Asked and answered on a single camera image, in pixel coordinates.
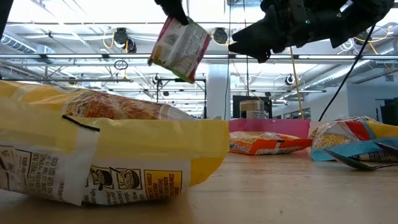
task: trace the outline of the yellow rope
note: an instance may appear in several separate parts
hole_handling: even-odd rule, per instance
[[[290,56],[292,57],[294,81],[296,82],[297,97],[298,97],[298,106],[300,107],[301,119],[304,119],[303,106],[301,104],[301,97],[300,97],[300,87],[299,87],[299,81],[297,81],[296,65],[294,64],[294,55],[292,47],[290,47]]]
[[[376,55],[379,55],[379,53],[377,52],[377,50],[374,48],[373,44],[372,44],[372,43],[369,43],[369,45],[371,46],[373,52],[374,52]],[[383,62],[383,64],[384,64],[384,66],[386,67],[386,69],[388,70],[388,72],[391,73],[391,74],[393,74],[393,71],[387,66],[387,64],[384,63],[384,62]]]
[[[238,69],[236,68],[236,65],[235,65],[234,60],[231,60],[231,61],[232,61],[232,64],[234,65],[235,70],[236,70],[236,73],[239,75],[239,78],[241,79],[243,85],[244,85],[244,86],[246,87],[246,89],[248,90],[249,87],[246,85],[246,82],[245,82],[245,81],[243,80],[243,78],[241,77],[241,74],[239,74]],[[253,92],[251,92],[251,93],[252,93],[255,97],[257,97],[258,100],[262,101],[255,93],[253,93]]]
[[[388,27],[388,30],[387,30],[387,34],[383,37],[383,38],[380,38],[380,39],[378,39],[378,40],[370,40],[370,41],[368,41],[368,43],[376,43],[376,42],[379,42],[379,41],[382,41],[382,40],[384,40],[385,38],[387,38],[390,34],[390,30],[391,30],[391,27]],[[357,37],[355,37],[355,39],[357,39],[357,40],[359,40],[359,41],[361,41],[361,42],[365,42],[365,40],[363,40],[363,39],[359,39],[359,38],[357,38]]]

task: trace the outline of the red snack bag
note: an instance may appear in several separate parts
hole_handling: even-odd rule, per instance
[[[229,151],[246,155],[288,154],[312,143],[311,139],[272,132],[236,131],[230,135]]]

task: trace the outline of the wire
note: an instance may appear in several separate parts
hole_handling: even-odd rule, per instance
[[[374,48],[373,44],[372,44],[372,43],[369,43],[369,45],[371,46],[373,52],[374,52],[376,55],[379,55],[379,53],[377,52],[377,50]],[[386,63],[383,62],[383,64],[384,64],[384,66],[386,67],[386,69],[388,70],[389,73],[391,73],[391,74],[394,73],[394,72],[387,66]]]
[[[235,62],[234,62],[234,60],[232,60],[231,59],[231,61],[232,61],[232,64],[234,65],[234,67],[235,67],[235,70],[236,70],[236,73],[239,75],[239,78],[241,79],[241,81],[242,81],[242,83],[243,83],[243,85],[246,87],[246,89],[248,90],[249,89],[249,87],[246,85],[246,83],[245,83],[245,81],[243,80],[243,78],[242,78],[242,76],[241,76],[241,74],[238,72],[238,69],[236,68],[236,65],[235,65]],[[253,93],[253,92],[251,92],[255,97],[257,97],[257,99],[258,100],[261,100],[262,101],[262,99],[261,98],[259,98],[255,93]]]
[[[106,45],[106,43],[105,43],[105,37],[106,37],[106,32],[104,32],[104,37],[102,38],[102,42],[104,43],[104,46],[105,46],[107,49],[112,49],[112,47],[113,47],[113,42],[114,42],[114,32],[113,32],[113,34],[112,34],[112,44],[111,44],[111,46]]]
[[[229,6],[229,22],[228,22],[228,45],[231,43],[231,15],[232,15],[232,7]],[[228,50],[228,61],[227,61],[227,68],[226,68],[226,88],[225,88],[225,98],[224,98],[224,119],[226,119],[227,114],[227,101],[228,106],[230,107],[231,104],[231,95],[228,97],[228,88],[229,88],[229,50]]]
[[[386,33],[386,35],[383,38],[380,38],[380,39],[377,39],[377,40],[369,40],[368,43],[376,43],[376,42],[384,40],[385,38],[387,38],[390,35],[390,30],[391,30],[391,26],[388,27],[387,33]],[[365,42],[365,40],[359,39],[357,37],[355,37],[355,39],[359,40],[359,41],[362,41],[362,42]]]
[[[298,106],[300,107],[301,119],[304,119],[303,105],[301,103],[301,97],[300,97],[299,81],[297,80],[296,64],[294,63],[293,48],[291,46],[290,46],[290,56],[292,58],[294,82],[296,83],[296,90],[297,90],[297,97],[298,97]]]
[[[246,4],[243,0],[243,17],[244,17],[244,28],[246,28],[247,22],[246,22]],[[248,84],[246,85],[246,88],[248,89],[248,96],[250,95],[249,93],[249,56],[246,56],[246,81],[248,82]]]
[[[354,47],[354,41],[352,39],[348,39],[345,43],[343,43],[339,46],[339,48],[341,49],[341,52],[338,52],[337,54],[339,55],[343,52],[347,52],[347,51],[351,50],[353,47]]]
[[[328,108],[330,107],[330,105],[333,103],[333,101],[336,99],[338,93],[340,92],[341,88],[343,87],[343,85],[346,83],[347,79],[349,78],[349,75],[351,74],[351,72],[353,72],[355,65],[358,63],[359,59],[362,56],[363,51],[365,50],[365,46],[366,44],[369,42],[369,39],[371,38],[371,35],[373,33],[373,30],[375,28],[375,24],[372,26],[368,36],[366,37],[366,40],[364,41],[363,46],[361,47],[361,50],[359,51],[358,55],[355,58],[355,61],[353,63],[353,65],[351,66],[350,70],[348,71],[348,73],[345,75],[343,81],[341,82],[340,86],[338,87],[335,95],[333,96],[333,98],[330,100],[330,102],[328,103],[328,105],[326,106],[326,108],[323,110],[322,115],[320,116],[318,121],[321,121],[323,116],[325,115],[326,111],[328,110]]]

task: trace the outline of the ceiling light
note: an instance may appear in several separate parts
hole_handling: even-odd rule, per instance
[[[246,58],[245,55],[236,55],[235,58]],[[291,59],[290,55],[271,55],[270,59]]]
[[[272,100],[272,102],[287,103],[287,100]]]
[[[203,56],[203,59],[212,59],[212,58],[228,58],[228,55],[209,54]]]
[[[100,54],[48,54],[48,58],[102,58]]]
[[[0,58],[41,58],[41,56],[37,54],[3,54],[0,55]]]
[[[355,55],[300,55],[299,59],[354,59]]]
[[[231,90],[231,92],[235,93],[242,93],[242,92],[247,92],[248,90]],[[297,91],[291,91],[291,90],[249,90],[249,92],[258,92],[258,93],[265,93],[265,92],[270,92],[270,93],[294,93],[296,94]],[[303,90],[300,91],[301,93],[326,93],[326,90]]]
[[[363,55],[361,59],[368,60],[396,60],[398,55]]]
[[[110,54],[110,58],[149,58],[150,54]]]

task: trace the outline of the noodle package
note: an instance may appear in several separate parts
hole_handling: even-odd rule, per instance
[[[229,151],[246,155],[288,154],[310,147],[312,142],[272,132],[236,131],[230,135]]]
[[[148,64],[155,63],[172,71],[182,80],[194,83],[195,72],[210,43],[207,31],[188,18],[189,24],[183,26],[173,17],[168,17]]]
[[[398,147],[398,127],[365,116],[331,121],[316,129],[311,138],[311,157],[316,161],[333,160],[324,149],[361,161],[398,161],[375,144]]]
[[[180,195],[228,152],[225,121],[98,91],[0,82],[0,189],[81,205]]]

